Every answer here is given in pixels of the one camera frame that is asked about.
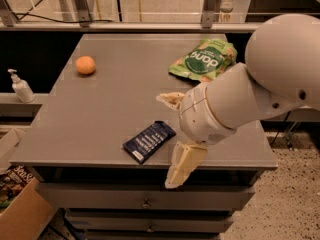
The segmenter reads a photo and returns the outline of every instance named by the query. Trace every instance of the white bottle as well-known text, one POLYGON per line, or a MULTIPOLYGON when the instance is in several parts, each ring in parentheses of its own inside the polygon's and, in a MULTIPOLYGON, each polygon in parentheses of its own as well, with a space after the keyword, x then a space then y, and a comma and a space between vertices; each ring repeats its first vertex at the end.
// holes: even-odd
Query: white bottle
POLYGON ((15 69, 8 69, 8 72, 11 74, 12 79, 12 88, 19 97, 19 99, 23 103, 29 103, 35 99, 35 95, 32 92, 28 83, 22 79, 20 79, 15 73, 17 70, 15 69))

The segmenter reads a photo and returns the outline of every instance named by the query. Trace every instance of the box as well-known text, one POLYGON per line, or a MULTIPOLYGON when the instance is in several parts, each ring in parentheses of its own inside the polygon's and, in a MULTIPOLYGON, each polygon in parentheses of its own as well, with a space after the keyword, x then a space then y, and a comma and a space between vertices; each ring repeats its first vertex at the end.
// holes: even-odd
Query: box
MULTIPOLYGON (((0 140, 2 172, 4 168, 6 170, 6 167, 10 166, 8 158, 10 159, 14 153, 23 135, 23 131, 12 129, 0 140)), ((35 191, 37 183, 37 179, 33 178, 9 207, 0 214, 1 240, 36 240, 56 213, 57 209, 35 191)))

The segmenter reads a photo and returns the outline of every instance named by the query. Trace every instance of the drawer knob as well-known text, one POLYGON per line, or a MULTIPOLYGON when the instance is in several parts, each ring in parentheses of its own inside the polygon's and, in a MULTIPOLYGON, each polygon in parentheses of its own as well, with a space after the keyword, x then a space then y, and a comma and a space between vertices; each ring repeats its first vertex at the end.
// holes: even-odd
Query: drawer knob
POLYGON ((150 224, 149 227, 146 229, 146 231, 148 233, 153 233, 154 232, 154 229, 152 228, 152 225, 150 224))
POLYGON ((149 208, 151 207, 151 204, 149 204, 149 201, 148 201, 147 198, 144 199, 144 203, 141 205, 141 207, 142 207, 143 209, 149 209, 149 208))

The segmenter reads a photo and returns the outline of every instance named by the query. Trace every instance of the soap dispenser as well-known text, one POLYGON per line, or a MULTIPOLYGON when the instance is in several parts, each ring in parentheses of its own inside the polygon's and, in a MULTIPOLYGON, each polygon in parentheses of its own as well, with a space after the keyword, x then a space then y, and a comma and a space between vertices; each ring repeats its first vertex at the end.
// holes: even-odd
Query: soap dispenser
POLYGON ((8 69, 8 72, 11 74, 12 79, 12 88, 19 97, 19 99, 23 103, 29 103, 35 99, 35 95, 32 92, 30 86, 25 80, 19 78, 17 74, 17 70, 15 69, 8 69))

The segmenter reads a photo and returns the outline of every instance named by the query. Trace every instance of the desk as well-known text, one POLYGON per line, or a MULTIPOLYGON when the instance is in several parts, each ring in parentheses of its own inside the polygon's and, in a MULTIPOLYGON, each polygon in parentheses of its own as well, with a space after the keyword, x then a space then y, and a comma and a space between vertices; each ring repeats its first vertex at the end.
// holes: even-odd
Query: desk
POLYGON ((66 208, 88 239, 217 239, 253 196, 259 176, 276 169, 256 121, 210 147, 184 186, 164 188, 173 147, 186 136, 177 113, 155 97, 192 88, 169 75, 168 65, 205 37, 216 35, 84 35, 21 141, 12 163, 28 166, 39 193, 66 208), (75 71, 82 55, 95 59, 93 75, 75 71), (140 165, 122 143, 156 120, 177 135, 140 165))

